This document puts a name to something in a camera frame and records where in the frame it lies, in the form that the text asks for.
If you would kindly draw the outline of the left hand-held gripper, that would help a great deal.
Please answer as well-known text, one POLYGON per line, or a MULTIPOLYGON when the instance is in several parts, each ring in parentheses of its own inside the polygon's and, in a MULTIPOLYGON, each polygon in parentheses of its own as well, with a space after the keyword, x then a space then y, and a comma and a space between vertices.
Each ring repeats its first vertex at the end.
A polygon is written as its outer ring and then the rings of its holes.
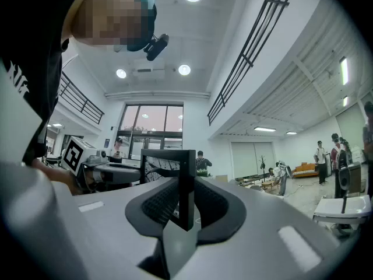
POLYGON ((140 170, 122 163, 108 162, 104 150, 97 149, 84 139, 70 137, 66 149, 62 152, 61 165, 69 170, 76 183, 76 176, 81 168, 92 169, 97 183, 94 193, 107 191, 108 184, 127 184, 140 180, 140 170))

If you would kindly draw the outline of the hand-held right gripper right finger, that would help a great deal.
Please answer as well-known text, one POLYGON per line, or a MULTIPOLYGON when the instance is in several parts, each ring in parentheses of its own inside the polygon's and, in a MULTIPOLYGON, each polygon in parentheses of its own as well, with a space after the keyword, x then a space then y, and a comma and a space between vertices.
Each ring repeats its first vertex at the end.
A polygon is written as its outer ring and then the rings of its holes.
POLYGON ((175 279, 328 279, 340 244, 281 198, 204 178, 242 201, 246 218, 227 241, 198 246, 175 279))

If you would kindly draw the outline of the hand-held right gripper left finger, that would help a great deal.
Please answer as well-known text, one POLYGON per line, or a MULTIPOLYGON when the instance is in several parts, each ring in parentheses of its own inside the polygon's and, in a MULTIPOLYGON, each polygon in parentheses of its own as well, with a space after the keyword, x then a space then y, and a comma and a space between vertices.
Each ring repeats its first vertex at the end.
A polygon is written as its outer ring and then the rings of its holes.
POLYGON ((54 183, 56 279, 169 279, 164 228, 177 178, 72 196, 54 183))

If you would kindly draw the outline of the person's left hand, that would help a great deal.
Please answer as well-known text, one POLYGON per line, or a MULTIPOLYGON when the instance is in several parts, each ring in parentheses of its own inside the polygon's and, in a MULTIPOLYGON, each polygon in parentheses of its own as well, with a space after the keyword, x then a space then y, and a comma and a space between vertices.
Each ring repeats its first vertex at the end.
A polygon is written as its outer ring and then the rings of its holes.
POLYGON ((97 183, 93 177, 92 169, 81 168, 76 176, 76 183, 82 194, 95 192, 97 183))

